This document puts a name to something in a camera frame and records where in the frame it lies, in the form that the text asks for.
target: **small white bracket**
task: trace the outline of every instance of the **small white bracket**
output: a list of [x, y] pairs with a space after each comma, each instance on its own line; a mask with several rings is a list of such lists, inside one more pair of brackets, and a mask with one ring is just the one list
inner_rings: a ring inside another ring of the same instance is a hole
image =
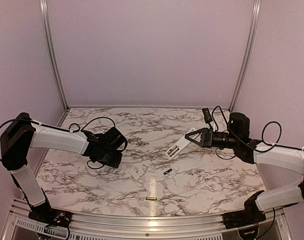
[[[192, 127], [186, 134], [189, 134], [191, 132], [196, 131], [194, 127]], [[196, 139], [200, 134], [195, 134], [192, 139]], [[177, 141], [175, 144], [173, 144], [168, 150], [165, 151], [165, 156], [169, 159], [172, 160], [176, 155], [179, 154], [183, 149], [185, 149], [191, 141], [187, 140], [185, 136], [181, 137], [179, 141]]]

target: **black connector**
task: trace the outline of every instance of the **black connector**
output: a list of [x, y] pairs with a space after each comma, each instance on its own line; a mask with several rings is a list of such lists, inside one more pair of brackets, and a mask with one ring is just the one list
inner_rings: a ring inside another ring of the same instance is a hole
[[210, 110], [208, 107], [202, 108], [202, 113], [204, 115], [204, 121], [206, 124], [213, 122], [213, 119], [211, 117], [211, 113], [210, 113]]

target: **white marble surface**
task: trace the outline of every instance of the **white marble surface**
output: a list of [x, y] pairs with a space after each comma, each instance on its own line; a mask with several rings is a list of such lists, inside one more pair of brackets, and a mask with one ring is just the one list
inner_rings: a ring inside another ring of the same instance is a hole
[[[82, 127], [101, 116], [112, 118], [128, 139], [119, 168], [92, 170], [86, 166], [87, 157], [49, 150], [37, 180], [53, 207], [123, 216], [198, 215], [241, 209], [250, 195], [265, 189], [255, 165], [238, 158], [222, 160], [214, 149], [191, 143], [175, 159], [165, 157], [164, 152], [192, 127], [207, 127], [201, 110], [71, 109], [63, 127], [71, 123]], [[219, 111], [215, 116], [222, 131], [224, 120]], [[99, 133], [111, 126], [102, 119], [91, 123], [87, 130]], [[222, 153], [224, 158], [229, 156], [231, 150]], [[139, 179], [135, 180], [129, 169]], [[163, 175], [168, 169], [173, 171]], [[157, 201], [146, 197], [157, 197]]]

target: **aluminum frame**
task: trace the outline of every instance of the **aluminum frame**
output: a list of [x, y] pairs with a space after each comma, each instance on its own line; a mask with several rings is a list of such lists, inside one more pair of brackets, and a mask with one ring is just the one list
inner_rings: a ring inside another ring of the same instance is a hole
[[[7, 218], [1, 240], [11, 240], [17, 220], [28, 219], [29, 206], [24, 200], [15, 198]], [[235, 231], [226, 229], [222, 214], [213, 213], [193, 216], [114, 216], [71, 211], [73, 213], [70, 231], [71, 235], [92, 235], [110, 239], [194, 239], [209, 235]], [[292, 240], [289, 226], [283, 209], [277, 208], [276, 223], [282, 240]], [[273, 211], [266, 213], [267, 220], [273, 219]]]
[[248, 33], [246, 49], [244, 53], [244, 58], [242, 61], [241, 69], [238, 74], [236, 86], [234, 89], [234, 93], [231, 99], [231, 103], [229, 106], [229, 111], [233, 112], [236, 108], [238, 99], [240, 97], [241, 89], [244, 84], [246, 73], [249, 65], [249, 60], [253, 51], [254, 43], [257, 36], [258, 31], [258, 23], [259, 23], [259, 16], [260, 16], [260, 9], [261, 9], [261, 0], [254, 0], [253, 4], [253, 12], [250, 24], [250, 31]]
[[69, 109], [66, 95], [64, 93], [62, 80], [60, 77], [58, 64], [56, 60], [56, 55], [54, 51], [54, 45], [53, 45], [53, 39], [51, 34], [51, 27], [50, 27], [50, 18], [49, 18], [49, 12], [48, 12], [48, 1], [47, 0], [40, 0], [40, 9], [42, 14], [42, 21], [43, 21], [43, 27], [45, 32], [45, 38], [46, 38], [46, 46], [50, 58], [50, 63], [54, 75], [54, 80], [56, 84], [56, 88], [58, 91], [58, 95], [62, 104], [62, 107], [65, 111]]

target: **white plastic piece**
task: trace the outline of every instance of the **white plastic piece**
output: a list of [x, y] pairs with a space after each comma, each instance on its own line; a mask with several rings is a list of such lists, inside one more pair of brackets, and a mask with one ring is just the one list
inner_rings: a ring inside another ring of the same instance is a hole
[[[194, 127], [192, 127], [186, 134], [196, 131]], [[191, 137], [192, 139], [196, 139], [200, 134], [196, 134], [195, 136]], [[179, 141], [173, 144], [168, 150], [165, 151], [165, 156], [172, 160], [176, 155], [179, 154], [183, 149], [185, 149], [191, 141], [187, 140], [185, 136], [181, 137]]]
[[[260, 143], [256, 149], [264, 151], [271, 146]], [[304, 151], [293, 150], [284, 147], [274, 147], [272, 150], [260, 153], [253, 152], [253, 159], [256, 164], [267, 164], [284, 169], [289, 169], [304, 175]]]
[[18, 170], [12, 170], [10, 172], [20, 185], [32, 206], [37, 207], [46, 202], [43, 191], [34, 177], [29, 165], [24, 165]]
[[135, 180], [138, 180], [138, 179], [140, 178], [140, 176], [139, 176], [132, 168], [128, 169], [127, 171], [128, 171], [129, 174], [132, 175], [132, 177], [133, 177]]
[[32, 126], [36, 131], [30, 148], [48, 148], [83, 154], [89, 144], [86, 135], [81, 131], [71, 133], [33, 123]]
[[303, 179], [297, 182], [262, 192], [255, 203], [260, 211], [290, 204], [303, 203], [301, 189], [298, 187]]

